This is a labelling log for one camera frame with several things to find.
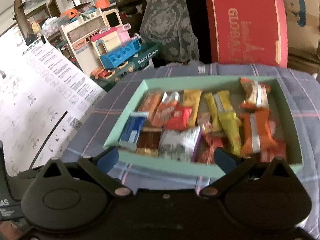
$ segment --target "toy kitchen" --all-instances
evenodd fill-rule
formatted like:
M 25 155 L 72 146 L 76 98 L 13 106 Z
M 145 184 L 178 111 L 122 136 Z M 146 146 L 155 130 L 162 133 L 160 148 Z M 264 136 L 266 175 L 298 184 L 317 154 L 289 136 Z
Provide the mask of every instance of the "toy kitchen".
M 116 9 L 97 8 L 60 26 L 60 32 L 82 71 L 108 91 L 128 72 L 152 66 L 151 58 L 160 52 L 157 43 L 141 44 L 130 37 L 130 28 Z

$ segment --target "box lid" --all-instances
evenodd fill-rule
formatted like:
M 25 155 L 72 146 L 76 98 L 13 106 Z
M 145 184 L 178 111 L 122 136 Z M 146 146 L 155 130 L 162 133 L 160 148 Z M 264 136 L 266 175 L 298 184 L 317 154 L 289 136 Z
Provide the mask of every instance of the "box lid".
M 207 0 L 207 6 L 212 61 L 287 67 L 283 0 Z

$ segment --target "instruction sheet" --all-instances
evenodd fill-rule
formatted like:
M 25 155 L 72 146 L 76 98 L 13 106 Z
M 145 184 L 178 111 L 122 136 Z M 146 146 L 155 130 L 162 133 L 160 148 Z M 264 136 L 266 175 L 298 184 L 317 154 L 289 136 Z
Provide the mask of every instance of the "instruction sheet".
M 61 157 L 106 92 L 45 39 L 18 46 L 6 35 L 0 44 L 8 63 L 0 67 L 0 140 L 13 176 Z

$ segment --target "plaid tablecloth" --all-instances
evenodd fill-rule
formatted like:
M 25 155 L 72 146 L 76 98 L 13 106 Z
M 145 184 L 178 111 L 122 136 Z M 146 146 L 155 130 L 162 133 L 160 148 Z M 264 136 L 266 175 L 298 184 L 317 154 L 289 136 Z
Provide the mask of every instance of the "plaid tablecloth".
M 303 153 L 304 167 L 298 174 L 312 200 L 312 211 L 304 227 L 315 238 L 319 233 L 319 177 L 320 170 L 320 85 L 309 74 L 291 69 L 264 65 L 170 66 L 135 72 L 123 78 L 101 100 L 89 119 L 62 156 L 64 162 L 74 162 L 81 155 L 96 156 L 103 151 L 103 144 L 118 120 L 127 102 L 143 79 L 197 76 L 197 75 L 247 75 L 277 77 L 297 127 Z M 137 190 L 195 188 L 197 192 L 216 178 L 182 176 L 151 170 L 130 163 L 118 162 L 109 175 L 119 178 L 123 184 Z

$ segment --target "gray lace fabric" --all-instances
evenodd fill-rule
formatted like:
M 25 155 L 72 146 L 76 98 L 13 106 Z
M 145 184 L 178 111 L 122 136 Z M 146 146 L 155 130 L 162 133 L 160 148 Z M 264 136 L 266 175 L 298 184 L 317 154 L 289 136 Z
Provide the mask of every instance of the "gray lace fabric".
M 198 39 L 190 23 L 186 0 L 151 0 L 147 3 L 140 35 L 161 44 L 159 58 L 185 62 L 199 60 Z

